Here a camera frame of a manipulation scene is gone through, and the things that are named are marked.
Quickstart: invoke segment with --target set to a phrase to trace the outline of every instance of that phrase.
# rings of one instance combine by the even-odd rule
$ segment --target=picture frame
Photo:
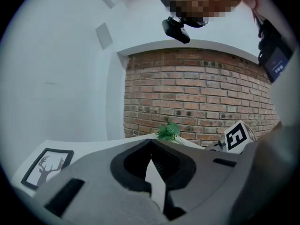
[[[21,183],[28,188],[37,190],[47,180],[69,166],[73,155],[74,151],[72,150],[45,148],[25,173]]]

